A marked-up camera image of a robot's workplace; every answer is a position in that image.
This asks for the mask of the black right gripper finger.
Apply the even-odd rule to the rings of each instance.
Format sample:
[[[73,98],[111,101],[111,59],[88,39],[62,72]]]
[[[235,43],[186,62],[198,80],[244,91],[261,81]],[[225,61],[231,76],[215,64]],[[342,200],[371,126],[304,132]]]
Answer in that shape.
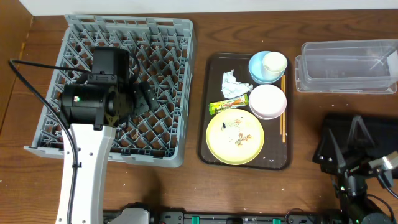
[[[362,116],[356,115],[353,117],[347,143],[349,149],[376,147]]]
[[[345,159],[330,128],[322,129],[320,142],[312,162],[319,164],[321,171],[327,174],[342,174],[345,171]]]

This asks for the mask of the green snack bar wrapper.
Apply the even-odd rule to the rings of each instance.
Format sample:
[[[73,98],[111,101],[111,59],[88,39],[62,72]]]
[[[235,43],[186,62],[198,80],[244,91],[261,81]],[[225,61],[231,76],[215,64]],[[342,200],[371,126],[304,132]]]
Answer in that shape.
[[[248,101],[249,100],[247,94],[243,94],[232,99],[209,103],[208,110],[211,115],[214,115],[224,110],[235,109],[240,106],[246,106],[248,104]]]

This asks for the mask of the pink bowl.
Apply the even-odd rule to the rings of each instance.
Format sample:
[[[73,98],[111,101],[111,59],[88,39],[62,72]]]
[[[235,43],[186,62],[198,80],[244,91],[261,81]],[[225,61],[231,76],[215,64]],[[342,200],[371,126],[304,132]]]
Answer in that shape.
[[[249,107],[259,119],[270,120],[283,114],[287,97],[274,85],[259,85],[249,94]]]

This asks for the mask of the white tissue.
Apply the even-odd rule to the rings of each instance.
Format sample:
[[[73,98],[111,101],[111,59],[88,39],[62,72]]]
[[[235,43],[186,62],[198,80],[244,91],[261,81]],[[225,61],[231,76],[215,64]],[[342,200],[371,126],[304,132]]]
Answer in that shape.
[[[241,96],[253,90],[253,84],[242,83],[236,80],[233,75],[234,70],[224,72],[221,84],[221,92],[227,99],[232,99]]]

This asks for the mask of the cream white cup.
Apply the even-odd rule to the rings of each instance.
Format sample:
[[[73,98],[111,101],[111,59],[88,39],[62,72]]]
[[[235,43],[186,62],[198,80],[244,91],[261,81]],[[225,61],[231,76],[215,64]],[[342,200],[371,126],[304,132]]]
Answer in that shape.
[[[268,52],[262,59],[262,76],[270,82],[276,80],[287,68],[287,58],[280,52]]]

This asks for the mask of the light blue bowl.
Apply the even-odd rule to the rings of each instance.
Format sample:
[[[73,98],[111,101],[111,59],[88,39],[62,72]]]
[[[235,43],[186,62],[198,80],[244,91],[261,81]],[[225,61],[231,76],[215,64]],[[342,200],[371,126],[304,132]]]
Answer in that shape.
[[[263,61],[264,56],[268,53],[269,53],[269,51],[261,51],[261,52],[254,54],[250,58],[249,64],[248,64],[249,73],[251,74],[252,79],[256,83],[261,84],[261,85],[275,83],[277,80],[281,79],[281,77],[284,74],[284,72],[282,72],[274,78],[264,78],[263,77],[262,69],[264,66],[262,65],[262,61]]]

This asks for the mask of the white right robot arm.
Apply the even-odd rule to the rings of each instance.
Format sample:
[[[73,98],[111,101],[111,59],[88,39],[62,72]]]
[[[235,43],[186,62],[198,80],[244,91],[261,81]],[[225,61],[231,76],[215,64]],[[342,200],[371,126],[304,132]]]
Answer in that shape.
[[[331,176],[340,212],[318,223],[397,223],[394,212],[384,213],[368,193],[375,178],[393,197],[397,180],[397,119],[328,114],[312,161]]]

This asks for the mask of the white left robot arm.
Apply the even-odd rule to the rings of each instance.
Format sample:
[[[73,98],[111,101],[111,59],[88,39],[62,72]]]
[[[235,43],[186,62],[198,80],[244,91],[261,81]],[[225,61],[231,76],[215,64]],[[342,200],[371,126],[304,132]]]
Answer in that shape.
[[[92,69],[58,98],[64,139],[57,223],[102,223],[108,156],[120,124],[159,103],[148,82],[130,71],[137,57],[116,47],[95,47]]]

